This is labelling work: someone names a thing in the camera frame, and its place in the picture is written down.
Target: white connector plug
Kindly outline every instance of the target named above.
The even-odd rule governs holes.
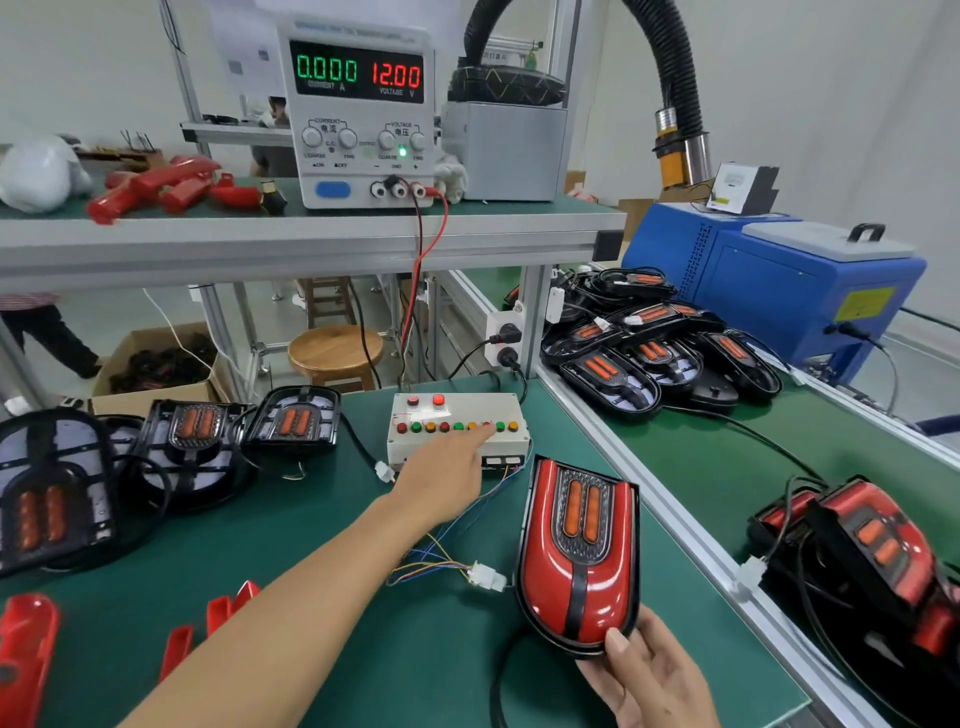
[[[506,576],[479,562],[467,569],[467,579],[475,587],[494,592],[502,592],[507,587]]]
[[[376,471],[376,476],[383,482],[393,483],[396,481],[396,471],[382,460],[378,460],[373,469]]]
[[[738,601],[747,601],[760,588],[763,574],[767,572],[767,562],[751,556],[736,570],[731,592]]]

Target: hand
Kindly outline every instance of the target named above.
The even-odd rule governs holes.
[[[404,464],[391,497],[422,516],[424,533],[455,519],[480,495],[478,450],[495,434],[493,425],[437,434]]]
[[[619,728],[720,728],[703,673],[662,620],[640,607],[628,640],[607,631],[607,660],[578,662]]]

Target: colored wires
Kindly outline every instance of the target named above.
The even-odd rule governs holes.
[[[530,454],[532,452],[533,441],[531,440],[530,446],[527,449],[527,462],[530,461]],[[503,489],[504,485],[511,478],[513,478],[517,473],[520,473],[524,467],[525,465],[521,465],[511,470],[511,468],[508,466],[506,469],[504,469],[503,477],[500,478],[499,482],[497,482],[497,484],[490,488],[486,493],[481,493],[477,500],[471,503],[469,508],[459,517],[442,527],[436,536],[434,536],[432,533],[428,533],[426,535],[426,539],[430,543],[426,544],[426,546],[423,548],[411,548],[404,556],[404,559],[406,559],[408,556],[411,556],[414,558],[414,560],[407,563],[401,563],[396,569],[394,569],[391,572],[390,577],[387,579],[386,585],[388,587],[393,587],[406,581],[419,579],[421,576],[425,576],[428,573],[434,573],[435,571],[446,569],[458,570],[460,575],[469,581],[467,577],[467,570],[471,569],[471,566],[454,559],[450,555],[449,551],[447,551],[446,547],[444,547],[442,541],[444,538],[453,533],[453,530],[458,523],[460,523],[468,514],[473,512],[473,515],[468,520],[467,524],[461,528],[458,528],[457,532],[453,534],[453,539],[451,540],[455,540],[469,531],[470,528],[483,515],[484,509],[487,507],[487,504],[493,500],[493,497]]]
[[[401,181],[404,184],[407,184],[407,187],[409,188],[410,185],[406,181],[404,180],[401,180]],[[404,316],[404,321],[403,321],[403,332],[400,334],[400,355],[401,356],[405,356],[406,347],[407,347],[408,339],[410,336],[410,326],[413,323],[414,306],[416,305],[416,301],[417,301],[417,289],[420,285],[420,266],[423,263],[423,259],[430,254],[430,251],[432,251],[434,246],[437,245],[437,242],[440,240],[440,238],[444,236],[444,231],[446,230],[446,223],[450,219],[450,203],[446,200],[446,197],[441,195],[439,190],[436,190],[433,187],[427,188],[427,194],[433,195],[434,197],[439,197],[441,202],[444,203],[444,221],[440,225],[440,230],[437,232],[437,236],[434,237],[433,241],[430,243],[430,245],[427,246],[426,250],[421,251],[420,247],[422,246],[422,241],[423,241],[422,219],[420,218],[420,207],[416,206],[415,204],[415,208],[417,210],[417,216],[421,225],[420,245],[418,247],[417,259],[414,261],[413,280],[411,281],[412,287],[410,290],[410,304],[407,306],[407,313],[406,313],[406,316]]]

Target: label sticker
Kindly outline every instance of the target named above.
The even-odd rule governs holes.
[[[833,321],[856,321],[857,319],[872,319],[874,316],[879,316],[895,293],[897,293],[897,286],[852,291],[840,304],[840,309]]]

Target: blue machine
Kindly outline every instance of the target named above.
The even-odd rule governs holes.
[[[878,340],[926,269],[913,248],[884,238],[882,226],[843,231],[687,203],[647,211],[623,258],[626,268],[645,265],[660,268],[678,298],[754,334],[794,366],[844,383],[871,345],[824,330],[853,321]]]

